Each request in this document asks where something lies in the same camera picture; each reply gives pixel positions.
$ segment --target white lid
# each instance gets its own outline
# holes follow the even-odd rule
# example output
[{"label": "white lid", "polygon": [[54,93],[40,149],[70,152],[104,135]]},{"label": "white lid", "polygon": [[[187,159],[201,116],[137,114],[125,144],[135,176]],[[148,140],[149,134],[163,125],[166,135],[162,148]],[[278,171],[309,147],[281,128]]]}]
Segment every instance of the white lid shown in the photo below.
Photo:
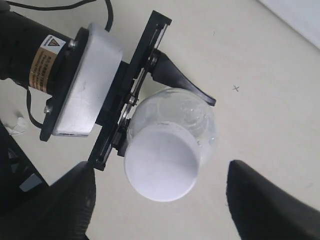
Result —
[{"label": "white lid", "polygon": [[158,122],[133,138],[125,153],[124,169],[142,196],[170,202],[193,188],[200,158],[199,145],[188,130],[173,122]]}]

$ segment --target warning label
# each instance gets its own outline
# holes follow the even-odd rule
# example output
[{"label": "warning label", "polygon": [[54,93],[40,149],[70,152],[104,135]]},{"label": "warning label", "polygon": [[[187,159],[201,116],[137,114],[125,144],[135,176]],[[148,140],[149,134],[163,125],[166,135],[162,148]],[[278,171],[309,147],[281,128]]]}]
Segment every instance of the warning label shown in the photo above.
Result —
[{"label": "warning label", "polygon": [[37,53],[35,54],[30,74],[30,87],[38,89],[42,92],[47,92],[47,84],[49,74],[55,63],[57,55],[66,44],[65,41],[49,35],[41,44]]}]

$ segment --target white tabletop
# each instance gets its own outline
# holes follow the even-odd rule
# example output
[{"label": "white tabletop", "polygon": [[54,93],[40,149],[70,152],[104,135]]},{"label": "white tabletop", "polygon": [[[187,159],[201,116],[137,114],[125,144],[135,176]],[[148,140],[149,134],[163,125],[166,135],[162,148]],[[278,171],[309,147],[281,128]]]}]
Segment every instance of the white tabletop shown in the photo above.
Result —
[{"label": "white tabletop", "polygon": [[[28,0],[34,5],[71,0]],[[129,185],[115,153],[96,172],[97,201],[91,240],[237,240],[226,199],[231,160],[240,159],[301,201],[320,210],[320,52],[255,0],[113,0],[111,33],[132,57],[152,10],[173,19],[161,44],[177,66],[217,99],[218,145],[195,188],[171,203],[149,201]],[[18,13],[74,37],[90,22],[104,25],[104,1],[75,10]],[[147,96],[159,89],[150,79]],[[43,120],[45,94],[32,91],[32,112]],[[28,119],[26,91],[0,82],[0,118]],[[28,120],[16,141],[49,184],[86,161],[100,127],[88,138],[51,137]]]}]

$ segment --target black cable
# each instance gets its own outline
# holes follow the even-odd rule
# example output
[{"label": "black cable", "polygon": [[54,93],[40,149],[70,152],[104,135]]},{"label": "black cable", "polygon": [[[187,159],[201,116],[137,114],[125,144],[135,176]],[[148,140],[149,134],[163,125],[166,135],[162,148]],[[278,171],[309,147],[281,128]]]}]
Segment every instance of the black cable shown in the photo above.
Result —
[{"label": "black cable", "polygon": [[35,120],[31,114],[31,92],[29,90],[29,87],[25,87],[25,89],[26,89],[26,109],[28,110],[30,121],[37,128],[41,129],[43,125],[37,120]]},{"label": "black cable", "polygon": [[[24,9],[30,9],[30,10],[36,10],[36,11],[59,11],[59,10],[71,10],[71,9],[75,9],[77,7],[80,7],[82,5],[88,4],[88,3],[93,3],[96,2],[97,0],[82,0],[79,2],[76,2],[74,4],[71,5],[66,5],[66,6],[46,6],[46,7],[42,7],[42,6],[30,6],[30,5],[26,5],[26,4],[22,4],[22,3],[17,3],[17,2],[13,2],[13,1],[6,1],[9,5],[11,6],[15,6],[15,7],[19,7],[19,8],[24,8]],[[105,4],[107,7],[107,11],[108,11],[108,20],[105,26],[105,30],[110,32],[110,29],[114,23],[114,10],[111,4],[110,0],[105,0]]]}]

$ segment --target silver metal housing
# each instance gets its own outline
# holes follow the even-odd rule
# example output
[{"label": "silver metal housing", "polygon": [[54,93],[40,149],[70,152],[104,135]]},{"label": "silver metal housing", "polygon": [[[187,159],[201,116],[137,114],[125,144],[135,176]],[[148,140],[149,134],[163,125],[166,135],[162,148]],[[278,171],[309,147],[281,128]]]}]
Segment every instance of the silver metal housing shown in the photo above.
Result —
[{"label": "silver metal housing", "polygon": [[88,43],[52,134],[86,137],[94,127],[123,57],[119,42],[90,24]]}]

